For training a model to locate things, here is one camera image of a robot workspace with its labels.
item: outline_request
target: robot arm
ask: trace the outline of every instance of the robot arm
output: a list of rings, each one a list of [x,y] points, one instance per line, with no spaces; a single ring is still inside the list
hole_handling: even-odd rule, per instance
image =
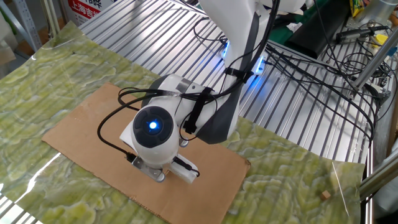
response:
[[[305,0],[282,2],[283,11],[294,12]],[[236,73],[245,71],[253,60],[253,49],[262,40],[269,18],[263,4],[271,6],[272,0],[200,0],[200,4],[229,40],[224,60],[233,72],[226,75],[221,92],[233,91],[215,97],[218,93],[214,90],[177,75],[162,77],[152,84],[150,89],[175,94],[143,101],[142,109],[120,139],[138,155],[132,165],[158,182],[165,179],[164,169],[188,183],[199,176],[198,168],[178,154],[179,147],[187,144],[180,129],[208,144],[223,142],[234,131],[242,87]],[[192,93],[197,100],[181,97]]]

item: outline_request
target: brown cardboard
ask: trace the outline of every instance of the brown cardboard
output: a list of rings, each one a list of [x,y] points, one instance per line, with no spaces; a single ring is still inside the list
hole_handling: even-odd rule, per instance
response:
[[[192,185],[171,172],[163,183],[153,181],[128,163],[123,153],[97,137],[101,120],[120,106],[119,90],[106,83],[42,140],[169,223],[221,223],[250,163],[223,146],[208,145],[196,139],[180,149],[181,155],[191,160],[201,173]],[[125,100],[132,99],[133,96],[128,96]],[[113,116],[103,127],[103,137],[132,152],[119,140],[119,135],[135,114],[133,110],[124,109]]]

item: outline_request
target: green object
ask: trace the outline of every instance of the green object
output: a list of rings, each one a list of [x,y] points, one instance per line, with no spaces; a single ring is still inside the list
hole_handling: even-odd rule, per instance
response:
[[[46,224],[165,223],[41,141],[105,82],[148,88],[158,77],[68,23],[0,80],[1,193]],[[359,223],[363,164],[319,158],[244,118],[222,145],[252,165],[223,223]]]
[[[269,39],[283,45],[285,44],[286,40],[288,40],[292,35],[293,32],[290,29],[288,29],[287,27],[281,27],[278,29],[274,29],[271,32]]]
[[[318,6],[322,7],[327,0],[317,0]],[[314,13],[317,12],[317,9],[315,6],[312,6],[310,9],[307,9],[304,11],[303,15],[295,15],[295,20],[296,24],[301,22],[302,24],[305,24]],[[285,45],[285,42],[289,40],[289,38],[293,35],[293,32],[289,30],[287,27],[281,27],[278,29],[274,29],[271,32],[271,35],[269,37],[270,40],[277,42],[278,44]]]
[[[0,9],[0,13],[4,17],[4,20],[10,25],[12,33],[14,35],[17,35],[17,30],[15,29],[14,24],[11,22],[10,18],[8,18],[8,16],[6,16],[6,14],[2,11],[2,9]]]

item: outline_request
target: metal bracket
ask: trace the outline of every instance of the metal bracket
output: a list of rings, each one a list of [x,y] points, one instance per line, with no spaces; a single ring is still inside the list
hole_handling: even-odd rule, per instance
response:
[[[150,178],[154,179],[156,182],[160,183],[166,179],[166,175],[163,173],[162,169],[154,169],[149,167],[140,157],[136,157],[131,163],[135,168],[141,170]]]

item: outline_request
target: corrugated metal surface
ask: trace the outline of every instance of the corrugated metal surface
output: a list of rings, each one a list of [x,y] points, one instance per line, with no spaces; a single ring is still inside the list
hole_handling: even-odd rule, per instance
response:
[[[0,224],[42,224],[0,193]]]
[[[80,28],[95,42],[154,73],[176,73],[218,90],[224,71],[220,57],[224,47],[219,42],[202,41],[194,36],[192,27],[201,18],[202,15],[172,1],[125,0],[113,4]],[[196,30],[207,39],[222,35],[211,21],[203,21]],[[341,60],[360,50],[356,44],[349,44],[336,46],[335,53]],[[298,65],[327,83],[344,85],[342,78],[324,69],[303,62]],[[299,72],[286,68],[296,78],[307,80]],[[326,88],[308,83],[305,86],[345,118],[367,128],[363,115],[347,101]],[[370,114],[364,100],[357,97],[355,102]],[[337,161],[364,163],[366,160],[369,141],[364,133],[314,101],[306,90],[271,65],[263,75],[248,81],[240,103],[242,117],[316,154]]]

